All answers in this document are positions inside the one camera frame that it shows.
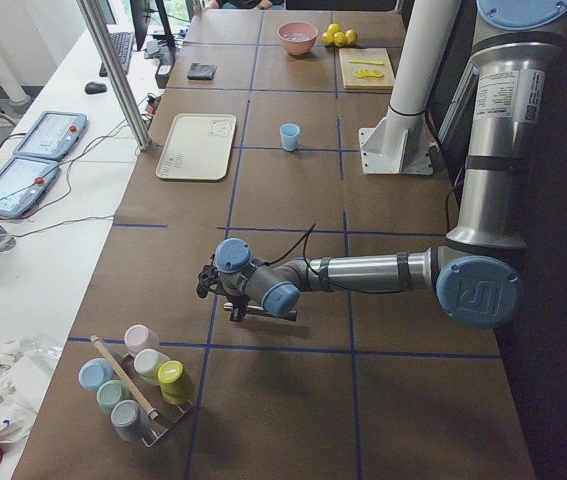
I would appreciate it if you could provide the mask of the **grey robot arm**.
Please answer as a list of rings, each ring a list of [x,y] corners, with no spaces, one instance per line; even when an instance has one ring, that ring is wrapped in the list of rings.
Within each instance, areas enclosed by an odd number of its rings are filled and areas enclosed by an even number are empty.
[[[197,294],[220,295],[239,321],[249,310],[294,320],[306,291],[435,292],[454,320],[492,329],[512,319],[523,294],[525,242],[515,226],[518,189],[540,113],[545,75],[567,30],[567,1],[480,1],[463,84],[476,87],[457,225],[422,253],[308,259],[256,258],[222,241],[198,276]]]

